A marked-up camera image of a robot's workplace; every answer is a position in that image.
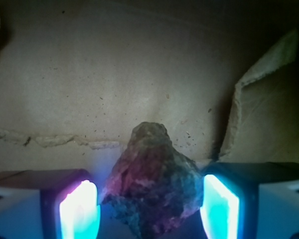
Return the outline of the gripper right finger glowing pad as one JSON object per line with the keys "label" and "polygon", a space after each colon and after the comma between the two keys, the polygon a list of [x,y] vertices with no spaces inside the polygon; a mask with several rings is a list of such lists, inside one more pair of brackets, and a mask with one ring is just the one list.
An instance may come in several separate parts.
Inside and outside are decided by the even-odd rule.
{"label": "gripper right finger glowing pad", "polygon": [[299,239],[299,163],[212,163],[202,182],[208,239]]}

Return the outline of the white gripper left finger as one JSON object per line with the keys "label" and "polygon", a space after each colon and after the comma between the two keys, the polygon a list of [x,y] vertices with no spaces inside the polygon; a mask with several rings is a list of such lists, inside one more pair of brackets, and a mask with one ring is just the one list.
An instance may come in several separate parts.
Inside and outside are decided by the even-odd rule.
{"label": "white gripper left finger", "polygon": [[85,169],[0,172],[0,239],[95,239],[100,215]]}

